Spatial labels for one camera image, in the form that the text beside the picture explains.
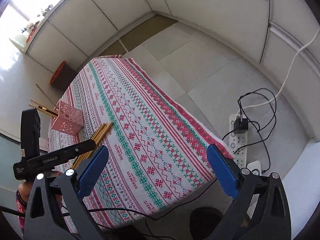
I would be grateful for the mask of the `bamboo chopstick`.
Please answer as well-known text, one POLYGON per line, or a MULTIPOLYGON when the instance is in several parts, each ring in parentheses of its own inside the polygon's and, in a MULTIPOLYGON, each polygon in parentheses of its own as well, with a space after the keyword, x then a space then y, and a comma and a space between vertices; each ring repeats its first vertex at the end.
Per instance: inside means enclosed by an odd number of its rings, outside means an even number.
POLYGON ((35 83, 35 86, 38 88, 38 90, 49 100, 49 102, 56 106, 56 103, 45 93, 45 91, 37 84, 35 83))
MULTIPOLYGON (((95 133, 91 136, 91 139, 96 141, 97 136, 100 134, 100 132, 103 130, 103 128, 105 127, 105 124, 102 124, 96 131, 95 133)), ((79 162, 78 159, 81 158, 82 155, 77 156, 77 158, 75 159, 75 161, 73 162, 71 168, 75 168, 77 163, 79 162)))
POLYGON ((29 107, 34 108, 34 109, 36 109, 36 110, 38 110, 38 111, 40 111, 40 112, 42 112, 42 113, 44 113, 44 114, 46 114, 46 115, 49 115, 49 116, 51 116, 51 117, 53 117, 53 118, 58 117, 57 114, 55 114, 55 113, 53 113, 53 112, 50 112, 50 111, 47 110, 47 109, 44 109, 44 108, 41 108, 41 107, 36 107, 36 106, 34 106, 34 105, 32 105, 32 104, 29 104, 29 107))
MULTIPOLYGON (((102 140, 104 139, 104 137, 106 137, 108 131, 111 129, 112 126, 113 126, 113 122, 109 122, 108 124, 103 123, 92 135, 91 139, 96 144, 95 149, 98 148, 98 146, 102 143, 102 140)), ((71 168, 72 169, 78 168, 85 159, 89 159, 93 155, 95 149, 79 155, 74 161, 74 163, 72 164, 71 168)))
MULTIPOLYGON (((99 145, 98 139, 100 138, 100 136, 102 135, 105 127, 107 126, 106 123, 103 123, 96 131, 95 133, 91 136, 91 139, 95 142, 96 147, 99 145)), ((91 155, 93 154, 94 150, 86 152, 84 154, 79 155, 74 163, 72 164, 71 168, 72 169, 76 169, 83 160, 88 159, 89 157, 91 157, 91 155)))
POLYGON ((54 111, 54 110, 51 109, 50 107, 47 107, 47 106, 45 106, 45 105, 43 105, 43 104, 41 104, 41 103, 39 103, 39 102, 37 102, 37 101, 35 101, 35 100, 33 100, 33 99, 31 99, 31 102, 35 103, 37 106, 43 108, 44 110, 54 111))

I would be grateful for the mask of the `white kitchen cabinets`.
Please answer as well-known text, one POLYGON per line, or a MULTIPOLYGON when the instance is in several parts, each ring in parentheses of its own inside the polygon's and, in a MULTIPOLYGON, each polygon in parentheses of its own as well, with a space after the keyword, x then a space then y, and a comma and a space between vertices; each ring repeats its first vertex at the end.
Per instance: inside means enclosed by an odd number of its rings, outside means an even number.
POLYGON ((54 70, 78 69, 142 17, 158 12, 217 37, 255 64, 319 138, 319 6, 314 0, 61 0, 25 46, 54 70))

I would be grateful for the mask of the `white power strip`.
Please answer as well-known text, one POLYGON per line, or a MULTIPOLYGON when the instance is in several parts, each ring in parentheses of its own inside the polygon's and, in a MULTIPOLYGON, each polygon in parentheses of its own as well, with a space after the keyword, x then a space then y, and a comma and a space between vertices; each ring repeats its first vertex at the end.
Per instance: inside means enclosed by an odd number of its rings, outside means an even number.
POLYGON ((233 132, 233 124, 237 116, 240 117, 239 114, 232 114, 229 117, 229 130, 231 131, 229 135, 229 152, 233 156, 235 163, 240 168, 245 168, 247 164, 247 132, 244 134, 235 134, 233 132))

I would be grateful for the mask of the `black power adapter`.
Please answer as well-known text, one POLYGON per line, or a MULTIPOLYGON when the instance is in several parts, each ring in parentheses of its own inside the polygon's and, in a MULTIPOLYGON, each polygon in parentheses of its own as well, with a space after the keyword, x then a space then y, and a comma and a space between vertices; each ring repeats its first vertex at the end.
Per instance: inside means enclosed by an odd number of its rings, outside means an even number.
POLYGON ((248 131, 248 119, 237 116, 236 120, 234 121, 233 128, 233 132, 235 134, 246 133, 248 131))

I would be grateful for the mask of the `black chopstick with gold band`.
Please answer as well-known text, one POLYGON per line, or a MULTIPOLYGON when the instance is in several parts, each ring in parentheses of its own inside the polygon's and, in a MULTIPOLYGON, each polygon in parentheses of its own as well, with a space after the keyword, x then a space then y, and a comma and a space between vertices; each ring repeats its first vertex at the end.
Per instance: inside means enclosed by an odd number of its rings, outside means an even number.
POLYGON ((47 115, 49 115, 49 116, 53 116, 53 117, 57 117, 58 116, 58 114, 56 113, 56 112, 54 112, 54 111, 49 111, 49 110, 44 110, 43 108, 41 108, 41 107, 36 107, 37 108, 37 110, 39 110, 39 111, 41 111, 42 113, 45 113, 45 114, 47 114, 47 115))

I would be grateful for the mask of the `pink perforated utensil basket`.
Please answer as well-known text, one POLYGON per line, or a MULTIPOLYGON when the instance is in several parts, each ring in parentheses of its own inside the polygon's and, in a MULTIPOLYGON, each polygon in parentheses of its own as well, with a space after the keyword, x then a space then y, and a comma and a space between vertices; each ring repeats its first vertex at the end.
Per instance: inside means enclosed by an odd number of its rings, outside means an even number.
POLYGON ((54 109, 57 117, 52 118, 51 129, 75 136, 84 127, 83 112, 63 101, 54 109))

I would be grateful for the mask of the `patterned red green tablecloth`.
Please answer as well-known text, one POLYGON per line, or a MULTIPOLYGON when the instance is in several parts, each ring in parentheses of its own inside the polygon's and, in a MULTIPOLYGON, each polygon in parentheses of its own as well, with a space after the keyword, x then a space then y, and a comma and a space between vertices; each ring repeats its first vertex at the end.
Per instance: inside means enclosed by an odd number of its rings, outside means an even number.
POLYGON ((102 143, 109 159, 84 204, 109 228, 162 211, 215 178, 206 150, 227 145, 158 88, 133 60, 96 57, 79 72, 62 101, 80 109, 75 136, 50 129, 48 150, 89 139, 112 123, 102 143))

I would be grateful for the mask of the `red brown trash bin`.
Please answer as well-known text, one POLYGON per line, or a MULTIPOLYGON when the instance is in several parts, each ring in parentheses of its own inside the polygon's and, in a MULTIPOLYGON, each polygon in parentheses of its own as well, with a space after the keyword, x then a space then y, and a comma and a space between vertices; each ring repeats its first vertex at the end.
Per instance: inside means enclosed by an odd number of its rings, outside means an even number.
POLYGON ((76 75, 77 72, 66 61, 63 61, 52 75, 50 85, 57 90, 65 92, 76 75))

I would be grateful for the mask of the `left olive floor mat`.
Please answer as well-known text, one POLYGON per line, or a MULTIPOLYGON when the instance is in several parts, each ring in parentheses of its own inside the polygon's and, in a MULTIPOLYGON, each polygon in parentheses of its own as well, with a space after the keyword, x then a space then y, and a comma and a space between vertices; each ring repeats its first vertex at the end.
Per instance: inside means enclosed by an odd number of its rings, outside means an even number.
POLYGON ((106 48, 99 56, 108 56, 108 55, 124 55, 126 54, 126 50, 121 44, 119 40, 116 40, 113 44, 111 44, 108 48, 106 48))

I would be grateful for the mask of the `olive floor mat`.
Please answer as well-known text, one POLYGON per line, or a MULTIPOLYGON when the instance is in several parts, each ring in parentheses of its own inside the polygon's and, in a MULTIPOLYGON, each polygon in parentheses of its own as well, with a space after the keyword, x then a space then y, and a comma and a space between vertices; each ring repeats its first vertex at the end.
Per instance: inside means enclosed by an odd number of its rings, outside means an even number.
POLYGON ((111 44, 108 48, 106 48, 99 56, 108 56, 108 55, 124 55, 126 54, 126 50, 121 44, 119 40, 116 40, 113 44, 111 44))
POLYGON ((157 14, 134 27, 123 35, 120 40, 127 51, 131 51, 157 33, 177 23, 177 20, 157 14))

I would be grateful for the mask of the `right olive floor mat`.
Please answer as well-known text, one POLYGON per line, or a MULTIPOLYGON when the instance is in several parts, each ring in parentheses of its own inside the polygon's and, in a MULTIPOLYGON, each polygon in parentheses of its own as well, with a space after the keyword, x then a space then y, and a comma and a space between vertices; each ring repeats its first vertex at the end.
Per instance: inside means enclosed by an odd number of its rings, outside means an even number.
POLYGON ((157 14, 134 27, 123 35, 120 40, 127 51, 131 51, 157 33, 177 23, 177 20, 157 14))

